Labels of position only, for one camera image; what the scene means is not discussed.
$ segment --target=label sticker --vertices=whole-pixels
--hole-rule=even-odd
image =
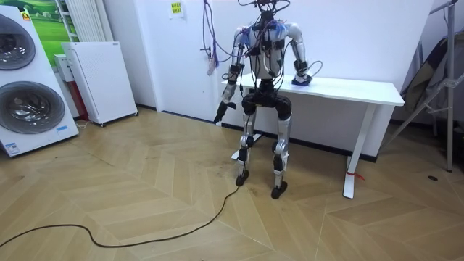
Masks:
[[[10,155],[20,153],[20,149],[17,147],[16,143],[7,144],[7,145],[5,145],[5,148],[7,148],[7,152]]]
[[[18,9],[19,9],[20,12],[21,12],[22,19],[23,19],[24,21],[30,21],[30,15],[29,15],[28,10],[25,9],[25,8],[22,8],[22,7],[18,7]]]
[[[171,2],[171,8],[169,12],[169,18],[182,18],[183,17],[183,8],[185,6],[182,5],[182,1],[172,1]]]
[[[57,128],[57,131],[64,131],[64,130],[66,130],[66,129],[67,129],[67,126],[64,125],[64,126],[62,126],[62,127]]]
[[[182,12],[182,4],[180,2],[173,2],[171,10],[173,11],[173,15],[180,14]]]
[[[29,14],[28,14],[26,11],[21,12],[21,15],[22,15],[22,19],[23,19],[24,21],[30,21]]]

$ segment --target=green poster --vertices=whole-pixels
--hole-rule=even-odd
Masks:
[[[53,54],[64,54],[61,43],[70,41],[62,18],[58,14],[55,0],[0,0],[0,4],[28,10],[50,64],[55,66]],[[71,31],[75,33],[70,20],[68,24]]]

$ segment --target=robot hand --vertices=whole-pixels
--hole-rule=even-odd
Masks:
[[[223,120],[223,117],[224,117],[225,111],[227,110],[227,107],[230,107],[232,109],[237,109],[237,105],[234,104],[233,102],[225,103],[224,101],[222,101],[219,104],[219,108],[217,109],[216,118],[214,120],[214,123],[218,123],[221,120]]]

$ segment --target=wooden floor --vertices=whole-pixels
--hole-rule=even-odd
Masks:
[[[17,159],[0,156],[0,241],[40,225],[88,226],[104,244],[173,236],[207,222],[236,187],[241,133],[141,109],[106,128]],[[287,192],[270,198],[272,140],[252,150],[251,175],[219,220],[181,239],[95,247],[53,228],[0,249],[0,260],[464,260],[464,175],[425,131],[408,130],[361,162],[342,197],[346,159],[292,144]],[[428,176],[438,181],[431,181]]]

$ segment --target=baseboard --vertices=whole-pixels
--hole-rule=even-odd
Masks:
[[[230,129],[233,129],[233,130],[243,131],[243,127],[240,127],[240,126],[237,126],[237,125],[231,125],[231,124],[223,123],[222,126],[224,128],[230,128]],[[256,130],[255,132],[260,133],[264,137],[277,139],[277,134],[274,134],[274,133],[268,133],[268,132],[260,131],[260,130]],[[303,141],[303,140],[300,140],[298,138],[290,138],[290,143],[298,144],[298,145],[301,145],[301,146],[306,146],[306,147],[313,148],[313,149],[319,149],[319,150],[322,150],[322,151],[325,151],[325,152],[331,152],[331,153],[339,154],[339,155],[343,155],[343,156],[351,156],[353,154],[352,151],[349,151],[349,150],[346,150],[346,149],[339,149],[339,148],[335,148],[335,147],[332,147],[332,146],[317,144],[317,143],[309,142],[309,141]],[[368,162],[374,162],[375,163],[377,161],[377,156],[374,157],[374,156],[370,156],[370,155],[366,155],[366,154],[361,154],[360,155],[360,160],[365,160],[365,161],[368,161]]]
[[[168,112],[168,111],[162,111],[164,113],[168,113],[170,115],[175,115],[175,116],[179,116],[179,117],[184,117],[184,118],[187,118],[187,119],[191,119],[191,120],[198,120],[198,121],[201,121],[203,123],[211,123],[211,124],[215,124],[213,121],[211,120],[203,120],[203,119],[200,119],[200,118],[197,118],[197,117],[191,117],[191,116],[186,116],[186,115],[181,115],[181,114],[178,114],[178,113],[175,113],[175,112]]]
[[[394,119],[390,119],[390,124],[401,125],[401,124],[403,124],[404,122],[405,122],[404,120],[394,120]],[[414,127],[414,128],[421,128],[421,129],[424,129],[424,130],[430,130],[430,129],[433,128],[433,126],[432,126],[431,124],[426,124],[426,123],[414,123],[414,122],[409,123],[408,126]]]
[[[156,107],[152,107],[152,106],[148,106],[148,105],[143,105],[143,104],[137,104],[136,103],[136,106],[140,107],[140,108],[144,108],[144,109],[150,109],[150,110],[155,111],[155,112],[157,111]]]

